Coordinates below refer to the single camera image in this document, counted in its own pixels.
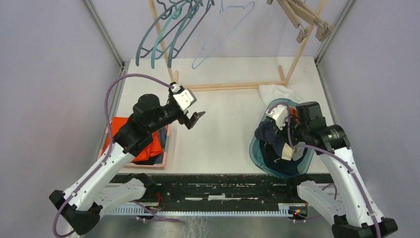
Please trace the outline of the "white cloth on table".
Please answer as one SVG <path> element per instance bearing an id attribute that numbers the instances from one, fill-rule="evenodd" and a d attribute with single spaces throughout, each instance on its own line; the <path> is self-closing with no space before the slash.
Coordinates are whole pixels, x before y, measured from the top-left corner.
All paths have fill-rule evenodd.
<path id="1" fill-rule="evenodd" d="M 288 89 L 282 85 L 260 85 L 258 87 L 259 97 L 262 102 L 268 106 L 273 100 L 276 99 L 289 99 L 295 103 L 302 103 L 303 100 L 293 90 Z"/>

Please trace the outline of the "pink laundry basket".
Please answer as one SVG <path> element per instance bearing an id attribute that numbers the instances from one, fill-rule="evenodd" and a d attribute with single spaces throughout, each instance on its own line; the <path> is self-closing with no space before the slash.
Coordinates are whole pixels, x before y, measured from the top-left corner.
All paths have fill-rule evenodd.
<path id="1" fill-rule="evenodd" d="M 108 129 L 106 129 L 106 140 L 104 143 L 103 148 L 99 151 L 99 155 L 97 160 L 105 153 L 106 149 L 109 145 L 109 138 L 108 138 Z M 136 165 L 134 163 L 127 164 L 124 168 L 127 169 L 151 169 L 151 170 L 164 170 L 166 166 L 166 161 L 168 158 L 168 150 L 169 150 L 169 141 L 170 141 L 170 126 L 167 125 L 159 130 L 159 139 L 163 146 L 163 154 L 157 157 L 156 163 L 154 165 Z"/>

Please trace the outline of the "light blue hanger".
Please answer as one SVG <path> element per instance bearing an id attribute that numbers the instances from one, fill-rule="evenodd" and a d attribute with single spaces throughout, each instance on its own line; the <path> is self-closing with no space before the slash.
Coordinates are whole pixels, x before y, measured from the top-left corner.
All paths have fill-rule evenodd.
<path id="1" fill-rule="evenodd" d="M 198 69 L 212 57 L 230 35 L 243 24 L 254 10 L 254 0 L 222 0 L 218 14 L 212 22 L 199 53 L 194 58 L 191 68 Z"/>

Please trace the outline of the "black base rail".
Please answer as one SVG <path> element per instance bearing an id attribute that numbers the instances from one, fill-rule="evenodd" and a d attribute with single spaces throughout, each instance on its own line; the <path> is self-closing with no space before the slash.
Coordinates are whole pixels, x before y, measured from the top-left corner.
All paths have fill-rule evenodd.
<path id="1" fill-rule="evenodd" d="M 268 212 L 303 200 L 294 178 L 259 175 L 159 175 L 138 201 L 157 204 L 164 212 Z"/>

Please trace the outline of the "brown orange underwear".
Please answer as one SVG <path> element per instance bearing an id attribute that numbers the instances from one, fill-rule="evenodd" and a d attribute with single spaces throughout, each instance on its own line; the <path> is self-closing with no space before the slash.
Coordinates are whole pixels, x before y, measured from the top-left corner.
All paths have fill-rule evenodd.
<path id="1" fill-rule="evenodd" d="M 298 113 L 297 113 L 297 110 L 295 108 L 290 108 L 289 119 L 290 119 L 291 123 L 297 123 L 297 124 L 300 123 Z"/>

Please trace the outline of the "teal clip hanger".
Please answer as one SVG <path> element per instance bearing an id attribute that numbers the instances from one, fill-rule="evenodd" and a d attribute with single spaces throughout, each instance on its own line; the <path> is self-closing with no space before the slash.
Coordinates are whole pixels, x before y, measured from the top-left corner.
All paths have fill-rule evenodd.
<path id="1" fill-rule="evenodd" d="M 181 50 L 190 40 L 194 30 L 187 30 L 196 13 L 201 7 L 199 0 L 154 0 L 163 7 L 163 13 L 156 18 L 154 26 L 163 22 L 157 30 L 157 39 L 151 49 L 151 68 L 156 67 L 156 61 L 164 58 L 166 66 L 172 67 L 172 60 L 177 58 Z"/>
<path id="2" fill-rule="evenodd" d="M 214 0 L 183 0 L 182 3 L 184 5 L 179 7 L 177 11 L 185 10 L 185 14 L 171 28 L 176 31 L 169 44 L 168 62 L 166 63 L 168 68 L 172 68 L 173 59 L 178 57 L 204 17 L 215 6 Z"/>
<path id="3" fill-rule="evenodd" d="M 163 26 L 163 22 L 159 23 L 157 27 L 154 26 L 156 18 L 159 17 L 161 13 L 163 13 L 163 7 L 157 3 L 153 3 L 152 1 L 153 0 L 150 0 L 148 1 L 148 3 L 151 10 L 153 22 L 148 27 L 147 31 L 145 32 L 137 46 L 137 50 L 135 53 L 135 64 L 137 66 L 140 65 L 141 59 L 144 59 L 146 57 L 151 58 L 151 49 L 154 46 L 154 43 L 158 36 L 157 30 L 160 30 L 161 26 Z"/>

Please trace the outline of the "teal plastic tub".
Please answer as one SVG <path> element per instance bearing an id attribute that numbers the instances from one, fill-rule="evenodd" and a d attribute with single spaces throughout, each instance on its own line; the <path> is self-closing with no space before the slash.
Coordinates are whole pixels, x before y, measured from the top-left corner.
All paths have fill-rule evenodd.
<path id="1" fill-rule="evenodd" d="M 271 121 L 264 113 L 260 122 L 265 121 L 265 120 Z M 279 179 L 288 180 L 292 177 L 296 177 L 298 175 L 305 174 L 308 171 L 309 165 L 312 161 L 312 158 L 313 158 L 315 152 L 312 149 L 307 149 L 307 153 L 304 156 L 303 161 L 298 165 L 298 171 L 299 172 L 298 172 L 297 175 L 294 175 L 294 176 L 288 176 L 288 175 L 281 174 L 281 173 L 276 172 L 274 170 L 271 170 L 271 169 L 269 169 L 268 167 L 265 166 L 265 164 L 263 162 L 261 148 L 260 148 L 260 142 L 255 138 L 255 136 L 253 136 L 253 138 L 252 138 L 252 142 L 251 142 L 250 147 L 249 147 L 249 154 L 250 154 L 251 161 L 254 163 L 254 165 L 257 166 L 257 168 L 259 168 L 262 171 L 264 171 L 264 172 L 266 172 L 270 175 L 273 175 L 273 176 L 275 176 Z"/>

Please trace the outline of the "wooden clip hangers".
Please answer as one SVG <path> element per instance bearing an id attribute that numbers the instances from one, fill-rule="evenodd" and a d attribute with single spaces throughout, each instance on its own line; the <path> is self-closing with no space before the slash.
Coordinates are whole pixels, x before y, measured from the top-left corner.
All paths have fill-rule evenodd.
<path id="1" fill-rule="evenodd" d="M 300 29 L 296 41 L 302 43 L 308 36 L 310 27 L 316 27 L 315 38 L 324 42 L 335 30 L 334 26 L 322 20 L 303 0 L 277 0 L 294 28 Z"/>

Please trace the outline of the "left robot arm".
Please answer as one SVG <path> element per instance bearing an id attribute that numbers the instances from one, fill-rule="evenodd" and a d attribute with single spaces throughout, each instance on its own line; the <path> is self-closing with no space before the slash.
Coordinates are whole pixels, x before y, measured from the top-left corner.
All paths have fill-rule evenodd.
<path id="1" fill-rule="evenodd" d="M 205 112 L 194 112 L 189 118 L 188 108 L 196 102 L 189 90 L 170 94 L 166 105 L 160 104 L 155 94 L 145 94 L 133 106 L 133 113 L 116 135 L 110 137 L 106 151 L 72 186 L 64 191 L 54 190 L 49 199 L 57 209 L 52 231 L 59 238 L 56 226 L 62 217 L 73 233 L 84 235 L 92 230 L 103 216 L 128 203 L 142 199 L 154 199 L 156 189 L 146 174 L 140 174 L 128 182 L 106 190 L 106 185 L 153 142 L 153 133 L 178 121 L 192 129 Z"/>

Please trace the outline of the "wooden clothes rack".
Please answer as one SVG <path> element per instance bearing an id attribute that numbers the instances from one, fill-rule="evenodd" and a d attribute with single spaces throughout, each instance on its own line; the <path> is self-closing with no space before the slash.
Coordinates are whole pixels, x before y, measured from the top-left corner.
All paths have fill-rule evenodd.
<path id="1" fill-rule="evenodd" d="M 315 13 L 321 18 L 321 13 L 326 5 L 326 1 L 320 0 L 317 3 L 316 9 L 312 9 Z M 236 83 L 213 83 L 213 84 L 191 84 L 187 87 L 192 91 L 219 91 L 219 90 L 241 90 L 241 89 L 257 89 L 260 85 L 282 85 L 288 86 L 290 79 L 298 65 L 298 62 L 306 48 L 306 45 L 309 41 L 311 34 L 316 33 L 317 28 L 311 26 L 309 31 L 309 36 L 302 42 L 299 43 L 299 49 L 295 54 L 291 66 L 289 67 L 288 71 L 285 72 L 281 65 L 278 66 L 278 72 L 280 79 L 277 81 L 261 81 L 261 82 L 236 82 Z M 179 81 L 179 72 L 173 71 L 172 68 L 168 68 L 166 66 L 169 74 L 169 78 L 171 82 L 178 82 Z"/>

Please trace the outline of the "orange garment in basket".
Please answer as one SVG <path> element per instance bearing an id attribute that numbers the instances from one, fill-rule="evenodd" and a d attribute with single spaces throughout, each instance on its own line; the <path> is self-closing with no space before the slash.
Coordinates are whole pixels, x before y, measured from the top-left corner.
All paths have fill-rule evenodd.
<path id="1" fill-rule="evenodd" d="M 115 136 L 121 127 L 128 121 L 128 118 L 113 117 L 110 125 L 112 135 Z M 136 165 L 154 165 L 159 155 L 163 154 L 163 146 L 159 139 L 159 130 L 152 134 L 153 141 L 131 163 Z"/>

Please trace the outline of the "navy cream-band underwear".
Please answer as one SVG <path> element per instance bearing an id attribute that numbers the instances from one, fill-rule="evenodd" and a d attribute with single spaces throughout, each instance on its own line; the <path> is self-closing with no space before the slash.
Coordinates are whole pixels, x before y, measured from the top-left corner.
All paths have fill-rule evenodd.
<path id="1" fill-rule="evenodd" d="M 260 142 L 263 159 L 268 162 L 278 164 L 301 162 L 307 152 L 306 149 L 292 149 L 284 135 L 278 134 L 276 124 L 269 120 L 260 122 L 254 136 Z"/>

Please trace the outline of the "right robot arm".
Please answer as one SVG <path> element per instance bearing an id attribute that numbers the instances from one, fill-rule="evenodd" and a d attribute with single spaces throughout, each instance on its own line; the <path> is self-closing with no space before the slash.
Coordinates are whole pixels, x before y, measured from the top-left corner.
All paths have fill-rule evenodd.
<path id="1" fill-rule="evenodd" d="M 336 238 L 385 238 L 398 230 L 396 221 L 387 218 L 370 196 L 353 157 L 344 129 L 326 124 L 319 103 L 305 102 L 296 106 L 293 115 L 286 102 L 266 112 L 280 131 L 287 132 L 293 148 L 312 149 L 333 179 L 341 202 L 327 195 L 313 180 L 296 179 L 286 188 L 292 202 L 304 200 L 331 225 Z"/>

